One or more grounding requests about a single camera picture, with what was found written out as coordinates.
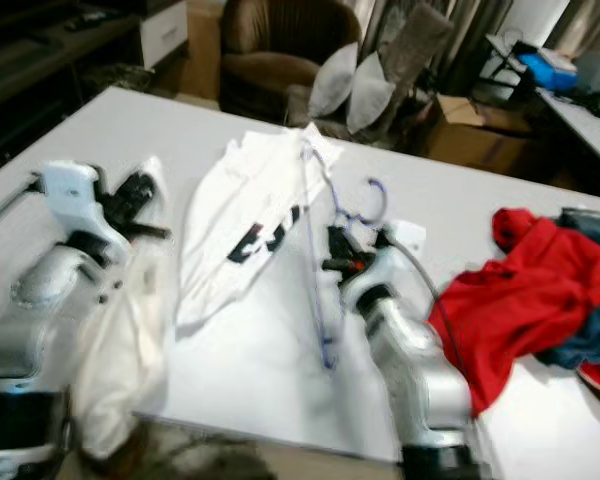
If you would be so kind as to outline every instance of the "cushion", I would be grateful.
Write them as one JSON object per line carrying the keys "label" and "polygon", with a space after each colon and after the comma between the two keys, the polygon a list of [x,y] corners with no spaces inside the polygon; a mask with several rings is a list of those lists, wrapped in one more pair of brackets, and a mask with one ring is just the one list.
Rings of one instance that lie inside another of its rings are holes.
{"label": "cushion", "polygon": [[351,98],[347,105],[347,129],[356,133],[375,122],[391,100],[396,86],[384,78],[378,52],[360,64],[353,77]]}
{"label": "cushion", "polygon": [[275,52],[222,56],[222,70],[271,92],[286,94],[290,85],[311,86],[320,66],[311,60]]}
{"label": "cushion", "polygon": [[309,99],[309,116],[323,117],[336,111],[351,93],[358,44],[342,47],[320,68]]}

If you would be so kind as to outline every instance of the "red shirt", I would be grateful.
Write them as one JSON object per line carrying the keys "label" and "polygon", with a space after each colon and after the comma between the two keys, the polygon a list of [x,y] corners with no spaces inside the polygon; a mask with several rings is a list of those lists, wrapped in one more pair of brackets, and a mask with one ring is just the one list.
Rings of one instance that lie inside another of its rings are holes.
{"label": "red shirt", "polygon": [[445,355],[469,382],[475,415],[504,388],[517,357],[563,343],[600,305],[600,246],[527,210],[499,210],[493,237],[508,253],[460,274],[441,295],[459,361],[440,309],[429,322]]}

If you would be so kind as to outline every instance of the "white drawer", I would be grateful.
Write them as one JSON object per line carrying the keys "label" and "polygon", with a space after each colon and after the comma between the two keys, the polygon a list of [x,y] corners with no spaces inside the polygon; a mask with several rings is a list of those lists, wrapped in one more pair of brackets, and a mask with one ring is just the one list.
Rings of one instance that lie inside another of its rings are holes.
{"label": "white drawer", "polygon": [[140,26],[145,68],[151,68],[187,40],[187,3],[176,3]]}

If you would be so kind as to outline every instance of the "pillow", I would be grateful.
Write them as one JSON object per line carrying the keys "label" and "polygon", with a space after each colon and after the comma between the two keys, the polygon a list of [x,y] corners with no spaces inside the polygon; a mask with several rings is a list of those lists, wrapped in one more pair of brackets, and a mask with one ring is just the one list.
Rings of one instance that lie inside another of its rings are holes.
{"label": "pillow", "polygon": [[351,93],[358,63],[358,44],[342,47],[324,62],[313,82],[309,116],[323,117],[336,111]]}
{"label": "pillow", "polygon": [[351,98],[347,105],[349,133],[368,127],[384,112],[396,86],[384,78],[378,52],[360,64],[353,78]]}

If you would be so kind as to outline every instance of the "black print on shirt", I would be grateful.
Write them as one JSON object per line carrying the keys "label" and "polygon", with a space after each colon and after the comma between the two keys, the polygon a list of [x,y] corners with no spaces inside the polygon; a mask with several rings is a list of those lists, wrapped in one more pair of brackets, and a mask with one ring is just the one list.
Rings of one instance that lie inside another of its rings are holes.
{"label": "black print on shirt", "polygon": [[[295,224],[300,218],[300,207],[298,205],[294,205],[291,207],[289,212],[291,214],[291,226]],[[260,239],[260,232],[262,231],[263,226],[259,223],[254,223],[253,226],[249,229],[244,237],[238,242],[236,248],[234,248],[227,258],[234,263],[242,264],[247,259],[253,255],[252,249],[248,247],[253,247],[253,245],[258,243]],[[282,244],[282,240],[284,240],[284,236],[287,234],[284,228],[284,222],[282,222],[273,232],[273,239],[269,242],[266,242],[267,250],[270,253],[275,252],[278,247]]]}

